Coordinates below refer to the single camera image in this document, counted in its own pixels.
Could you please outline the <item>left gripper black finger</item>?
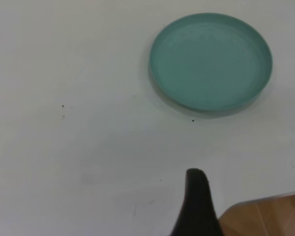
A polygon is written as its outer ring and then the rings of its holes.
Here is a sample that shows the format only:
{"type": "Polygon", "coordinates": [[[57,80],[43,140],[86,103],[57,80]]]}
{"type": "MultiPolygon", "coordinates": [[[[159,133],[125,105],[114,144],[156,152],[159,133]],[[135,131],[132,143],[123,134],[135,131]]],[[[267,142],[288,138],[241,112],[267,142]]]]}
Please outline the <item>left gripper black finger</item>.
{"type": "Polygon", "coordinates": [[[222,236],[209,181],[202,170],[186,171],[183,204],[171,232],[172,236],[222,236]]]}

